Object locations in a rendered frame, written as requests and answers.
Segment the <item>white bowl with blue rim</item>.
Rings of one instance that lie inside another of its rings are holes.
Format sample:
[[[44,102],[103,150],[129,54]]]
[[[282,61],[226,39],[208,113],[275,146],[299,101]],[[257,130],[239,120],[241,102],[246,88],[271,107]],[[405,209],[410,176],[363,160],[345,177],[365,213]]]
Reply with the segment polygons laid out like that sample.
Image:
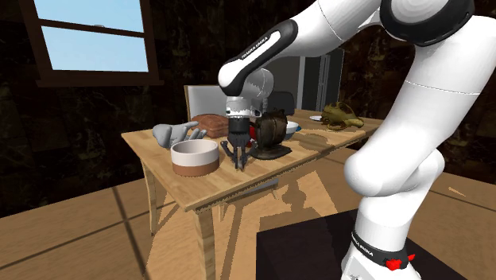
[[[284,140],[289,140],[299,130],[301,130],[301,127],[297,122],[288,121]]]

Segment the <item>light wooden table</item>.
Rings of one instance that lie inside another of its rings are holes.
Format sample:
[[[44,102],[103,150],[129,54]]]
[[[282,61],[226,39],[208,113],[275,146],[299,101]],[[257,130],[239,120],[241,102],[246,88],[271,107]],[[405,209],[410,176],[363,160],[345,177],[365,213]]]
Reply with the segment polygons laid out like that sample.
[[[122,138],[140,158],[149,194],[150,230],[156,231],[157,204],[155,183],[159,182],[179,205],[192,214],[199,248],[201,280],[215,280],[215,232],[212,209],[239,198],[284,173],[292,172],[309,162],[370,137],[380,126],[380,119],[364,119],[361,128],[341,131],[312,120],[316,111],[295,110],[289,120],[299,123],[296,132],[285,145],[293,151],[272,161],[250,160],[243,171],[236,170],[229,157],[220,160],[217,170],[202,177],[182,177],[172,170],[171,153],[160,147],[151,130],[126,132]]]

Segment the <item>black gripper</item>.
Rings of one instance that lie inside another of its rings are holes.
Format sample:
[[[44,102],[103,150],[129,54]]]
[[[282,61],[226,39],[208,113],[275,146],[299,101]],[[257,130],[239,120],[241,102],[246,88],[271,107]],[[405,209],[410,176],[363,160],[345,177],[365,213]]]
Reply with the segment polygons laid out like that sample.
[[[220,142],[225,154],[234,163],[236,169],[244,170],[246,163],[256,148],[255,144],[247,143],[250,141],[250,119],[249,118],[229,118],[228,122],[228,141]],[[238,153],[238,147],[241,148],[241,155]]]

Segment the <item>dark chair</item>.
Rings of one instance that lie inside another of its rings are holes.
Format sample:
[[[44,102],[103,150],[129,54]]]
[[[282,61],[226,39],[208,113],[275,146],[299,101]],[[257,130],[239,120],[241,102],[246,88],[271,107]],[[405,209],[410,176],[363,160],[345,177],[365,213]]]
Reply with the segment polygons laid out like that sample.
[[[273,91],[267,99],[267,112],[283,110],[285,115],[295,113],[293,94],[288,91]]]

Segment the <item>grey refrigerator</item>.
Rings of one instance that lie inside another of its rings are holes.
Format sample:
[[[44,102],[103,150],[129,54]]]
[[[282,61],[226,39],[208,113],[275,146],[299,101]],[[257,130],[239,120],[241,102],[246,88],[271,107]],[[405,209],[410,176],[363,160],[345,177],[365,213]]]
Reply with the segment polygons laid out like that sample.
[[[318,57],[288,56],[268,63],[274,90],[292,94],[296,109],[322,111],[339,99],[344,50],[335,49]]]

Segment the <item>dark brown figure on base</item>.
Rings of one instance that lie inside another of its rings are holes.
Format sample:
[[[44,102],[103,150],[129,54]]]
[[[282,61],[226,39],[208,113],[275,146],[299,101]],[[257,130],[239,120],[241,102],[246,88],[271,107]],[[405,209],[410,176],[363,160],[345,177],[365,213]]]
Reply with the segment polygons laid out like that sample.
[[[266,112],[252,122],[256,145],[250,150],[250,156],[259,160],[274,160],[291,153],[289,147],[281,144],[286,136],[287,123],[283,109]]]

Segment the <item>dark robot stand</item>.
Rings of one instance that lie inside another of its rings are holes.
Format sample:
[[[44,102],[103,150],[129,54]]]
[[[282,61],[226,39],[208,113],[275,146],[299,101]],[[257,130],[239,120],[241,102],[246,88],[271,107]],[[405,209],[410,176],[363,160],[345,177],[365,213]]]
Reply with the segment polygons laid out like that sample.
[[[260,219],[256,280],[340,280],[355,209],[298,221],[289,213]]]

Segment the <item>dark framed window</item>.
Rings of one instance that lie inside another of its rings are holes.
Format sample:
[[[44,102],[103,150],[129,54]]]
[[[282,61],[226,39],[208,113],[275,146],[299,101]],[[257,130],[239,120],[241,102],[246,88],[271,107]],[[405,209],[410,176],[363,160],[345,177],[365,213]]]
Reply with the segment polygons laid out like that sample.
[[[18,0],[40,88],[155,86],[150,0]]]

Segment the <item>brown bread loaf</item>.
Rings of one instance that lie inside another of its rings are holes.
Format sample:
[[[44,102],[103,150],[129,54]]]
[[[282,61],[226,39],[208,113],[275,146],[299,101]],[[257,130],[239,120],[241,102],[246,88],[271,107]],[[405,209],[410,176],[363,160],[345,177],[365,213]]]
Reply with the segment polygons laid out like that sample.
[[[192,118],[199,124],[192,129],[206,130],[209,138],[221,138],[228,135],[228,118],[222,115],[202,114]]]

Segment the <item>olive green animal figure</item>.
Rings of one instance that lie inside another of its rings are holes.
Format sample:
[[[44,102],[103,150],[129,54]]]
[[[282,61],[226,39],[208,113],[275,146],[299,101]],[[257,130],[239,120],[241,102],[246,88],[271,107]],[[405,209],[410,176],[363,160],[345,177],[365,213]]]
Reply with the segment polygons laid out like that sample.
[[[326,105],[321,113],[320,121],[333,131],[344,130],[351,126],[357,128],[364,126],[364,121],[356,116],[344,102],[333,102]]]

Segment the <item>white and brown bowl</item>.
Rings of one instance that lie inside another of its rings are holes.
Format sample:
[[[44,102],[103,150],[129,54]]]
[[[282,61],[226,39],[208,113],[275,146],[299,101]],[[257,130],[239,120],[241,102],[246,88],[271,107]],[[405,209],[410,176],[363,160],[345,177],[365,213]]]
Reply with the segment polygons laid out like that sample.
[[[170,149],[173,171],[183,177],[201,177],[219,167],[219,145],[207,139],[179,142]]]

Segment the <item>white backed wooden chair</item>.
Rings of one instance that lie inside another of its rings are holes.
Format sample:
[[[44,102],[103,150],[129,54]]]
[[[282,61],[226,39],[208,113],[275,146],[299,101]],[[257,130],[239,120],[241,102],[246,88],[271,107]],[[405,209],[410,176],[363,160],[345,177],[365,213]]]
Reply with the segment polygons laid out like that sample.
[[[197,115],[213,114],[226,116],[226,101],[218,85],[184,85],[188,119]]]

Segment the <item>grey hand figure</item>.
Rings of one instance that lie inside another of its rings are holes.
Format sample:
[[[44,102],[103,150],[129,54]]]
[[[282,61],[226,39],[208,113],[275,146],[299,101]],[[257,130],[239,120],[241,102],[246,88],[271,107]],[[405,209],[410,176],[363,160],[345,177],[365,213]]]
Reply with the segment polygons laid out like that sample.
[[[207,131],[196,128],[198,125],[197,121],[177,125],[157,124],[153,127],[153,136],[159,146],[170,149],[178,142],[202,139],[207,134]]]

